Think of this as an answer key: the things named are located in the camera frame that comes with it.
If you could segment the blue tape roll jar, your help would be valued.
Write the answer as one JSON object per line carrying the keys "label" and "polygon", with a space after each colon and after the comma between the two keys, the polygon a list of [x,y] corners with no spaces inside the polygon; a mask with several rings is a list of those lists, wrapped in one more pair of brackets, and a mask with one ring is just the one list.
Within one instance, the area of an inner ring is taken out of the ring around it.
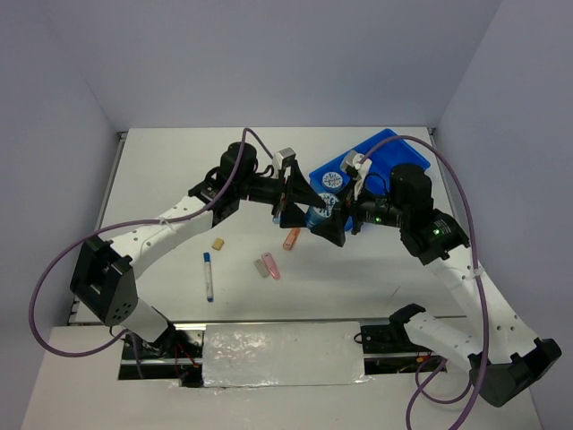
{"label": "blue tape roll jar", "polygon": [[325,206],[318,208],[310,206],[305,214],[305,226],[311,229],[325,220],[329,219],[335,205],[339,203],[339,199],[333,193],[320,193],[320,198],[324,201]]}

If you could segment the orange utility knife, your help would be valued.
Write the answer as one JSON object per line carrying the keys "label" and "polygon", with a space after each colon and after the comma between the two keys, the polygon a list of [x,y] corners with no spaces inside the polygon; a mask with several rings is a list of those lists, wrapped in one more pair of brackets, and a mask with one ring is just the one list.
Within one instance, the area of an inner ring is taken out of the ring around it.
{"label": "orange utility knife", "polygon": [[285,250],[291,251],[293,249],[293,247],[295,246],[296,240],[299,237],[300,231],[301,231],[300,228],[292,228],[289,231],[289,233],[288,233],[288,235],[287,235],[287,237],[286,237],[286,239],[282,245],[282,247]]}

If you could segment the pink utility knife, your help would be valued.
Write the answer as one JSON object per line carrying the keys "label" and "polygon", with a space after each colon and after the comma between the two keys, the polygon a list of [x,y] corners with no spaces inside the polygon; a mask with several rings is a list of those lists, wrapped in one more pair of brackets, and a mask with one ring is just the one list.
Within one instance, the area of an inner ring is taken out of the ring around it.
{"label": "pink utility knife", "polygon": [[265,264],[270,277],[274,280],[279,280],[281,275],[273,255],[271,253],[264,253],[261,255],[261,259]]}

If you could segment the grey metal blade case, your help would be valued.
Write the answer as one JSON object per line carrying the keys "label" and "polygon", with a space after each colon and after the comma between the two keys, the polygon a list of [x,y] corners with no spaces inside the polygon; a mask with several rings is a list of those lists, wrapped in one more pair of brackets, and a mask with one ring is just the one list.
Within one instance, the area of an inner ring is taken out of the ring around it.
{"label": "grey metal blade case", "polygon": [[269,276],[269,270],[262,259],[255,260],[253,264],[262,278],[267,278]]}

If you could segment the tan eraser block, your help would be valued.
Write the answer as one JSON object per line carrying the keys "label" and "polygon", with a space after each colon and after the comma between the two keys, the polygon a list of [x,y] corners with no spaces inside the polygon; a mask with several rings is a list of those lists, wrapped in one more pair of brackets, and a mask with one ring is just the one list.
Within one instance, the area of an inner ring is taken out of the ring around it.
{"label": "tan eraser block", "polygon": [[214,242],[212,247],[216,250],[220,250],[224,245],[224,241],[220,238],[217,238]]}

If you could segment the blue capped white marker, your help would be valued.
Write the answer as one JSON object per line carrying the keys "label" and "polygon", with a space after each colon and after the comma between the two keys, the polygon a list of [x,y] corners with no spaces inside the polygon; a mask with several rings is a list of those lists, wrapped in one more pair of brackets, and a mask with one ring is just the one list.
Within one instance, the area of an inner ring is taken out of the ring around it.
{"label": "blue capped white marker", "polygon": [[211,259],[209,253],[203,254],[203,268],[206,285],[206,298],[209,303],[214,301],[214,288],[212,279]]}

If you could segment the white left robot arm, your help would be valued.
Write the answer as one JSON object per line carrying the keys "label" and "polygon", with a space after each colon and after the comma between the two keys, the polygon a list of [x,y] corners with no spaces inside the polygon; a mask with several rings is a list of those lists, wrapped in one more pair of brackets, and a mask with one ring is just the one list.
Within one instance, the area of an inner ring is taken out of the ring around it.
{"label": "white left robot arm", "polygon": [[268,204],[283,228],[302,227],[302,205],[322,208],[298,167],[291,149],[273,175],[257,173],[257,151],[234,142],[188,194],[152,224],[110,240],[100,236],[81,246],[71,291],[107,327],[121,326],[143,340],[153,356],[165,357],[184,335],[157,309],[139,297],[136,281],[156,261],[192,237],[205,233],[238,211],[240,201]]}

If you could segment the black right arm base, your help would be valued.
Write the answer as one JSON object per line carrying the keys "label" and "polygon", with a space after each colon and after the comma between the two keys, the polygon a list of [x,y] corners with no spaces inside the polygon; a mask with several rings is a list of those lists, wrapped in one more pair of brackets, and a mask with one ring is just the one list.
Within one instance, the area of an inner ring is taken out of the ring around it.
{"label": "black right arm base", "polygon": [[433,371],[440,360],[430,349],[412,343],[393,322],[361,325],[354,342],[362,347],[367,375],[411,374],[427,360],[430,364],[425,369]]}

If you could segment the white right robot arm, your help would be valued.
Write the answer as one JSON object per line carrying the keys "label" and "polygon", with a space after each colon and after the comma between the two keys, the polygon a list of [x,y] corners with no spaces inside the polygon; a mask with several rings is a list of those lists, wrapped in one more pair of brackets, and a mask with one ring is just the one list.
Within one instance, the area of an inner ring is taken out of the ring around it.
{"label": "white right robot arm", "polygon": [[416,164],[390,170],[389,190],[363,189],[364,164],[348,168],[349,182],[325,203],[293,164],[286,180],[280,225],[307,227],[333,245],[346,242],[364,223],[397,228],[405,249],[448,289],[477,331],[477,340],[442,325],[420,305],[390,316],[390,343],[399,350],[430,348],[467,371],[477,393],[501,407],[540,380],[561,356],[553,339],[542,339],[516,314],[481,266],[474,234],[433,206],[432,180]]}

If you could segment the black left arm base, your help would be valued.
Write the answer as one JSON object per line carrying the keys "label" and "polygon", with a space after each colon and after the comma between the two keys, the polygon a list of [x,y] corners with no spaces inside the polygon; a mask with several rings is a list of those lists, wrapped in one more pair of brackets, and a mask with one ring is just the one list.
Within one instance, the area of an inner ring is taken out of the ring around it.
{"label": "black left arm base", "polygon": [[119,381],[170,381],[194,389],[204,386],[202,331],[183,331],[172,348],[163,352],[135,335],[126,335],[123,341]]}

